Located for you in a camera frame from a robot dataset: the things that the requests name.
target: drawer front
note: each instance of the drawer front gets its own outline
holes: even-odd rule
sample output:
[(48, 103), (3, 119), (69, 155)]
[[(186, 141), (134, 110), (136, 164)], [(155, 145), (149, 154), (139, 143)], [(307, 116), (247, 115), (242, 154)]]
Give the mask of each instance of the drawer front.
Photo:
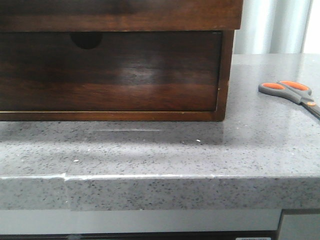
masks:
[(212, 31), (0, 33), (0, 110), (214, 111), (221, 41)]
[(242, 0), (0, 0), (0, 31), (191, 31), (240, 27)]

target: wooden drawer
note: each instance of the wooden drawer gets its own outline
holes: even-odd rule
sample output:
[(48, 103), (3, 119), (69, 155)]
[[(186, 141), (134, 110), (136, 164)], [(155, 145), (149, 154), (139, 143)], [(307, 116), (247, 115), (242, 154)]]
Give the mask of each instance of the wooden drawer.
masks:
[(242, 0), (0, 0), (0, 32), (234, 30), (241, 12)]
[(220, 31), (0, 33), (0, 118), (200, 120), (190, 113), (217, 110), (222, 41)]

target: scissor blade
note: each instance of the scissor blade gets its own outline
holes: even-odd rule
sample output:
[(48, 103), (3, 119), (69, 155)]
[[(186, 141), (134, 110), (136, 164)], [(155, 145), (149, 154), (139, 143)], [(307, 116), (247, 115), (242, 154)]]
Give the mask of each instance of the scissor blade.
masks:
[(301, 104), (320, 120), (320, 107), (315, 102), (302, 99)]

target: orange scissor handle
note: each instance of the orange scissor handle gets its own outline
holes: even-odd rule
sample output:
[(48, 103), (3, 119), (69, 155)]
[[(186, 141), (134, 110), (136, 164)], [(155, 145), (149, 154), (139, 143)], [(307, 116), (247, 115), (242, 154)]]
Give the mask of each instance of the orange scissor handle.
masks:
[(294, 89), (298, 89), (301, 91), (308, 91), (309, 90), (309, 87), (307, 87), (306, 85), (303, 85), (303, 84), (295, 82), (295, 81), (280, 81), (280, 83), (282, 83), (284, 85), (288, 85)]
[(273, 82), (265, 82), (262, 83), (262, 86), (266, 87), (266, 88), (270, 88), (270, 89), (278, 89), (278, 90), (284, 90), (285, 87), (282, 86), (279, 83), (273, 83)]

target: white curtain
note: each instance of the white curtain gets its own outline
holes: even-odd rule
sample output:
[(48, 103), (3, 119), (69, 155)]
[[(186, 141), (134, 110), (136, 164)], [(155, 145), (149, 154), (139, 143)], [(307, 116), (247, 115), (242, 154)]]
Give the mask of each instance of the white curtain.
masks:
[(300, 53), (311, 2), (244, 0), (241, 29), (235, 32), (233, 53)]

